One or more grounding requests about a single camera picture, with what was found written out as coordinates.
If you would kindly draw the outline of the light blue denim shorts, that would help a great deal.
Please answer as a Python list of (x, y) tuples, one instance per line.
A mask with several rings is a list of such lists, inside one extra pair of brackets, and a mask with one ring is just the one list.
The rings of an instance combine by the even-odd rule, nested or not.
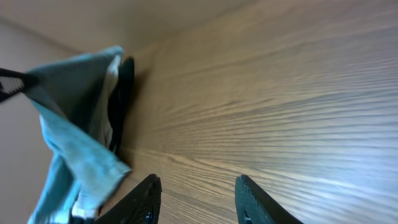
[(93, 218), (129, 172), (127, 165), (89, 134), (106, 69), (123, 53), (114, 46), (30, 71), (39, 84), (26, 95), (39, 112), (44, 141), (53, 150), (30, 223)]

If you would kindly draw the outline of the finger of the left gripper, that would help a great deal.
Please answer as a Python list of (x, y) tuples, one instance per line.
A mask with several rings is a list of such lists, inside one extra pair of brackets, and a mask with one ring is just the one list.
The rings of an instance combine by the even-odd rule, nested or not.
[(21, 72), (1, 69), (1, 102), (37, 86), (37, 78)]

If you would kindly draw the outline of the black garment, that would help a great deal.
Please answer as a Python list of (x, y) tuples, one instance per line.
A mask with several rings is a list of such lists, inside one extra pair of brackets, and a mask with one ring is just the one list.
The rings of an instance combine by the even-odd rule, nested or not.
[(111, 92), (108, 100), (108, 118), (113, 133), (109, 149), (119, 154), (123, 136), (124, 120), (131, 99), (134, 85), (134, 59), (128, 57), (118, 68), (119, 76), (115, 89)]

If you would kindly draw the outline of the beige shorts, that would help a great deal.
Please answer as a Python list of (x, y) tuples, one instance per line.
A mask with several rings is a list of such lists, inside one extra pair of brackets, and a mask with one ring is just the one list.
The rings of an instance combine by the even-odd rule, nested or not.
[(117, 55), (113, 58), (106, 69), (102, 80), (102, 86), (99, 92), (98, 101), (94, 108), (93, 116), (89, 126), (89, 134), (105, 147), (111, 144), (113, 128), (109, 121), (108, 105), (109, 97), (116, 88), (119, 80), (119, 66), (121, 56)]

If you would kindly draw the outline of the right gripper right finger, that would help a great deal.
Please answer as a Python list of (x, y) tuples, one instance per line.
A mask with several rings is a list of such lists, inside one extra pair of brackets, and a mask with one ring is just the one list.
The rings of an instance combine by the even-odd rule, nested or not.
[(234, 194), (239, 224), (302, 224), (248, 175), (237, 177)]

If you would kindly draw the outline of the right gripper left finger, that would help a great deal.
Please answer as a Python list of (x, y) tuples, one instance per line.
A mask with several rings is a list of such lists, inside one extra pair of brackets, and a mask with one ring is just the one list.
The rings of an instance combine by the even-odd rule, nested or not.
[(162, 185), (160, 177), (148, 175), (94, 224), (158, 224)]

